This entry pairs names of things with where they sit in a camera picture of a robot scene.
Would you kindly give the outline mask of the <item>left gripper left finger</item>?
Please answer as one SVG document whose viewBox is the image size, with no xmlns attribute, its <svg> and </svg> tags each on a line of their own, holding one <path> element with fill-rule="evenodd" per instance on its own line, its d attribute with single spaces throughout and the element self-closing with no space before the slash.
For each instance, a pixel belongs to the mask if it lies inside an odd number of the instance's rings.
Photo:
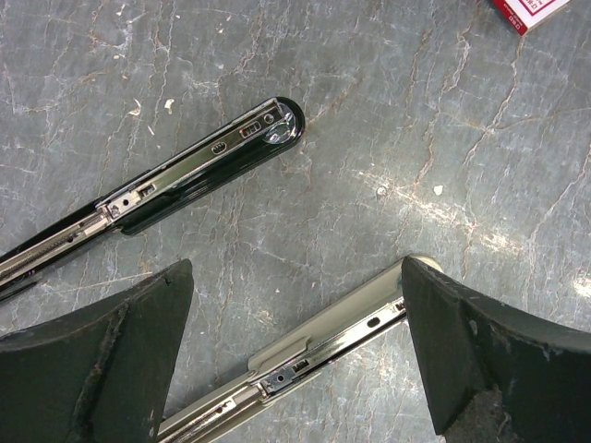
<svg viewBox="0 0 591 443">
<path fill-rule="evenodd" d="M 154 442 L 193 297 L 182 259 L 1 339 L 4 442 Z"/>
</svg>

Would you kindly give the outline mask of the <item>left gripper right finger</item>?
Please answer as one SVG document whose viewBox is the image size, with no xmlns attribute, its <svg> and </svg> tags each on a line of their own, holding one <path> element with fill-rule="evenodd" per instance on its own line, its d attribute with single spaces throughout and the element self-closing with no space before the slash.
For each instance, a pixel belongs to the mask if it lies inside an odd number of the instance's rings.
<svg viewBox="0 0 591 443">
<path fill-rule="evenodd" d="M 506 305 L 414 257 L 404 304 L 436 434 L 490 441 L 590 439 L 590 335 Z"/>
</svg>

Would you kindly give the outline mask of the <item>silver and black stapler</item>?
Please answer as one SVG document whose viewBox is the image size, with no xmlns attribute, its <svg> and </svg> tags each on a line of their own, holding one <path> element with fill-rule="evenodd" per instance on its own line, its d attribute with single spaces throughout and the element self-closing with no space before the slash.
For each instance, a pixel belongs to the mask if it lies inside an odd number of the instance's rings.
<svg viewBox="0 0 591 443">
<path fill-rule="evenodd" d="M 213 442 L 405 317 L 402 264 L 396 262 L 253 355 L 244 375 L 164 420 L 157 439 Z"/>
</svg>

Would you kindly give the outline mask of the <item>red white staple box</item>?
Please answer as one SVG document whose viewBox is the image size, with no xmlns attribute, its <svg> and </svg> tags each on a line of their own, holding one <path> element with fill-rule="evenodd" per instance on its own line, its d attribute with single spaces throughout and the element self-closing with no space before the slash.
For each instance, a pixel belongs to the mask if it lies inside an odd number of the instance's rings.
<svg viewBox="0 0 591 443">
<path fill-rule="evenodd" d="M 565 8 L 570 0 L 491 0 L 520 36 Z"/>
</svg>

